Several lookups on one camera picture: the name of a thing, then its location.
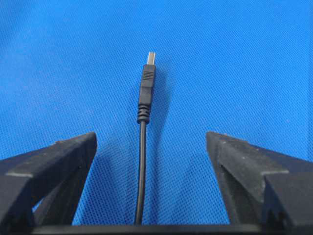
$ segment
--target metal usb connector tip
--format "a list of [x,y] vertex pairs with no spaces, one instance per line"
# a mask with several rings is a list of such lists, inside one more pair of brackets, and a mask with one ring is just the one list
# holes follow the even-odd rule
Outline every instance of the metal usb connector tip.
[[154,65],[155,64],[155,57],[156,57],[156,54],[154,52],[149,52],[147,65]]

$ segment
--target black plastic connector housing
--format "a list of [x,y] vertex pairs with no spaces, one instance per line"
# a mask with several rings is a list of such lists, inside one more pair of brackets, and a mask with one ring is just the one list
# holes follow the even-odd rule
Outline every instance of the black plastic connector housing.
[[138,123],[144,121],[148,124],[150,121],[149,116],[152,104],[153,86],[155,83],[155,73],[155,65],[143,66],[138,101]]

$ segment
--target blue fabric background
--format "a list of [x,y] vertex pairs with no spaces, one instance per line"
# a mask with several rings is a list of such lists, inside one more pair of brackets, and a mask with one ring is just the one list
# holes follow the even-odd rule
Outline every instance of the blue fabric background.
[[228,223],[205,133],[313,160],[312,16],[305,0],[2,0],[0,157],[96,132],[73,224],[132,224],[155,51],[143,223]]

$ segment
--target blue backdrop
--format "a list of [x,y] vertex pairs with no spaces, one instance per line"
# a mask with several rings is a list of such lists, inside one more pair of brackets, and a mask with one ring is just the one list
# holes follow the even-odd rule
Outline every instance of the blue backdrop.
[[0,157],[94,131],[73,224],[132,224],[155,51],[143,223],[228,223],[205,133],[313,159],[312,17],[306,0],[2,0]]

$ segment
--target black cable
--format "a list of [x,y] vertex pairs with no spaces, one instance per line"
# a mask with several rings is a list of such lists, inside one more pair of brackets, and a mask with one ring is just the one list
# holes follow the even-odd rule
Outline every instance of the black cable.
[[139,142],[139,179],[138,194],[135,214],[135,225],[141,225],[143,204],[145,199],[145,180],[146,180],[146,125],[150,121],[150,110],[152,104],[153,87],[155,83],[155,53],[149,52],[147,64],[143,66],[137,122],[140,124],[140,142]]
[[140,142],[139,142],[139,180],[135,224],[141,225],[143,204],[145,198],[146,181],[146,122],[140,123]]

